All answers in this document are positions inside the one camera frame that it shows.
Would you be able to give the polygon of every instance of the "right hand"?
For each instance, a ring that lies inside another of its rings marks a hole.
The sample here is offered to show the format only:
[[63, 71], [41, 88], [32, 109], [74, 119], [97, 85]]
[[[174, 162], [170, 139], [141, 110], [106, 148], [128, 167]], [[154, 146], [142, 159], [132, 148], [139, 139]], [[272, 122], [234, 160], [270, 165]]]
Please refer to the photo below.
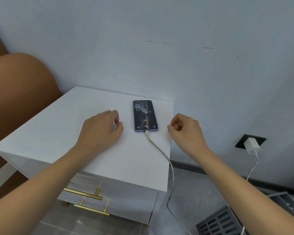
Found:
[[209, 151], [198, 121], [191, 117], [177, 114], [168, 125], [168, 132], [177, 146], [193, 159]]

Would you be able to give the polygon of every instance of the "hand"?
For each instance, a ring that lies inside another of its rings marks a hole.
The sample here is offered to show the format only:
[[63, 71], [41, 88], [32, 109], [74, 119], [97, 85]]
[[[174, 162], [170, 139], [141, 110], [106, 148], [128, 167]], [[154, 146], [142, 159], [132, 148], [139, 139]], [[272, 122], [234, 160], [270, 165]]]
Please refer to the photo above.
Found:
[[[112, 131], [113, 122], [118, 124], [115, 131]], [[99, 154], [115, 144], [122, 131], [119, 113], [116, 110], [107, 110], [85, 120], [74, 148]]]
[[177, 114], [168, 125], [171, 138], [191, 158], [209, 151], [197, 120]]

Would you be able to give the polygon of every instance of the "gold drawer handle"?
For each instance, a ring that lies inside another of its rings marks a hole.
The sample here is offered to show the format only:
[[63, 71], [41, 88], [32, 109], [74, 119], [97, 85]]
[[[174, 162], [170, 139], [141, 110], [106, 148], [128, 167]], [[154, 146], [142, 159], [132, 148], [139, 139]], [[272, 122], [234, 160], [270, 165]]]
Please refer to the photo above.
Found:
[[85, 209], [85, 210], [88, 210], [88, 211], [92, 211], [92, 212], [95, 212], [95, 213], [98, 213], [98, 214], [104, 214], [104, 215], [107, 215], [109, 216], [110, 213], [107, 213], [107, 209], [108, 209], [108, 204], [105, 206], [105, 209], [103, 211], [100, 211], [100, 210], [96, 210], [96, 209], [91, 209], [91, 208], [88, 208], [86, 206], [82, 206], [84, 202], [84, 199], [82, 199], [82, 201], [80, 202], [79, 205], [74, 205], [75, 207], [78, 207], [78, 208], [81, 208], [81, 209]]
[[80, 196], [89, 197], [89, 198], [92, 198], [92, 199], [95, 199], [95, 200], [102, 200], [102, 198], [103, 198], [102, 196], [98, 195], [99, 192], [100, 192], [100, 188], [97, 188], [96, 193], [94, 195], [90, 194], [90, 193], [82, 192], [82, 191], [79, 191], [79, 190], [70, 189], [70, 188], [64, 188], [63, 190], [67, 191], [67, 192], [77, 194], [77, 195], [80, 195]]

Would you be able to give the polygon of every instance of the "smartphone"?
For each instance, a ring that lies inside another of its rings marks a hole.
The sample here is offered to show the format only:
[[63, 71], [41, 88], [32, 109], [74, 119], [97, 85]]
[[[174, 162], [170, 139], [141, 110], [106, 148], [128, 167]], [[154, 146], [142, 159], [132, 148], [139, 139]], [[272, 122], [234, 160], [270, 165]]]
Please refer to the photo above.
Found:
[[158, 131], [156, 115], [151, 101], [133, 101], [135, 132]]

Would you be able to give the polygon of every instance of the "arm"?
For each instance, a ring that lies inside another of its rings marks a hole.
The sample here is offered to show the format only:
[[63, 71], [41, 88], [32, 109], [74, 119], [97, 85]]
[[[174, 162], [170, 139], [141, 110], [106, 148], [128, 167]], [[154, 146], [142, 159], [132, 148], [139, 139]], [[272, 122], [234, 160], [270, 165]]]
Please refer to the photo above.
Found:
[[205, 170], [251, 235], [294, 234], [294, 217], [224, 164], [206, 145], [197, 120], [177, 114], [168, 131]]
[[[113, 121], [118, 124], [112, 131]], [[87, 119], [77, 143], [59, 160], [0, 199], [0, 234], [28, 234], [35, 228], [71, 178], [121, 136], [118, 112]]]

